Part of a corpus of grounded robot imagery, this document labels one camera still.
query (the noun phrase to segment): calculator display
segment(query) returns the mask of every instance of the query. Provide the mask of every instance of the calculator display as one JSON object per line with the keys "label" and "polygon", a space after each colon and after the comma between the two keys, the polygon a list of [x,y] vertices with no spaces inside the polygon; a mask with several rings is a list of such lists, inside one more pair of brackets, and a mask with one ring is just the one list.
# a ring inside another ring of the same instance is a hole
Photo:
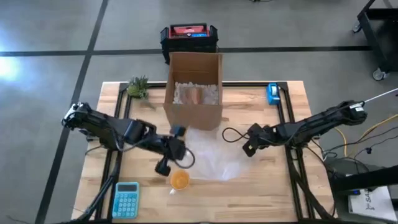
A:
{"label": "calculator display", "polygon": [[123,192],[123,191],[130,191],[130,192],[135,192],[137,190],[136,185],[119,185],[118,191]]}

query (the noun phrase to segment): cardboard box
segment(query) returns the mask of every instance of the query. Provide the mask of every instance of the cardboard box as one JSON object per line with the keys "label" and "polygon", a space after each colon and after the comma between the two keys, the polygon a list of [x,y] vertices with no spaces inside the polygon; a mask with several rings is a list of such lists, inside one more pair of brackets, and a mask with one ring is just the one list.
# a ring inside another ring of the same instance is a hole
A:
{"label": "cardboard box", "polygon": [[[220,125],[223,112],[223,76],[221,54],[174,52],[170,53],[169,79],[166,85],[164,110],[170,125],[178,124],[202,130]],[[218,105],[173,104],[175,82],[218,86]]]}

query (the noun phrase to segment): plastic bag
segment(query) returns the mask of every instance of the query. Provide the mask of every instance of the plastic bag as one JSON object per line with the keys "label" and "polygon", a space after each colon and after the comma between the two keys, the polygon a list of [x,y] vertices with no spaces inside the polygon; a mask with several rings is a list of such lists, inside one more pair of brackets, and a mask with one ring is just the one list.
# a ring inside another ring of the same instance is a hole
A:
{"label": "plastic bag", "polygon": [[191,179],[229,180],[250,168],[250,158],[242,149],[247,140],[228,143],[222,138],[222,131],[222,127],[212,131],[187,129],[185,145],[196,158],[187,170]]}

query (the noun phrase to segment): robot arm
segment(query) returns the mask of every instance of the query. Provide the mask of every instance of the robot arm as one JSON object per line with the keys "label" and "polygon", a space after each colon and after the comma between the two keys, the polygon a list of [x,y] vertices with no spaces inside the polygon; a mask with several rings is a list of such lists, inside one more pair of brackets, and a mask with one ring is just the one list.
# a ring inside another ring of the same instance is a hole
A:
{"label": "robot arm", "polygon": [[[73,104],[62,124],[71,130],[79,128],[85,135],[99,137],[99,142],[112,151],[124,152],[139,147],[163,155],[155,171],[164,176],[170,173],[167,161],[182,160],[188,150],[185,143],[178,139],[178,136],[184,135],[184,128],[173,128],[171,132],[174,136],[158,135],[153,124],[138,119],[114,118],[92,110],[87,103]],[[132,146],[125,149],[125,142]]]}
{"label": "robot arm", "polygon": [[249,140],[243,146],[246,155],[252,157],[257,149],[288,144],[303,147],[314,136],[322,135],[341,124],[358,125],[365,121],[367,113],[363,102],[344,101],[324,112],[295,123],[260,127],[257,123],[248,129]]}

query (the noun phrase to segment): yellow cable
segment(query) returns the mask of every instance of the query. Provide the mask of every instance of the yellow cable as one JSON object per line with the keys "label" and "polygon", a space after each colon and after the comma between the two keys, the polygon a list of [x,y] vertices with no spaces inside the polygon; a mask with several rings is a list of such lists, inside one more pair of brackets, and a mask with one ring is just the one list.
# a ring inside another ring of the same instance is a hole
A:
{"label": "yellow cable", "polygon": [[[380,125],[383,125],[389,121],[391,121],[392,119],[398,117],[398,114],[395,114],[394,116],[391,116],[390,118],[385,119],[384,121],[381,121],[380,123],[375,124],[374,126],[372,126],[371,128],[369,128],[368,130],[366,130],[363,135],[359,138],[362,139],[365,135],[369,134],[371,131],[373,131],[374,129],[376,129],[377,127],[379,127]],[[344,153],[345,157],[349,157],[352,156],[353,154],[356,154],[356,152],[358,151],[358,148],[354,147],[354,150],[352,150],[348,155],[346,155],[346,153]]]}
{"label": "yellow cable", "polygon": [[346,154],[347,154],[347,139],[346,139],[346,136],[344,135],[344,133],[342,131],[340,131],[340,129],[338,129],[338,128],[335,128],[335,129],[336,129],[337,132],[340,133],[341,137],[343,137],[343,140],[344,140],[344,156],[346,156]]}

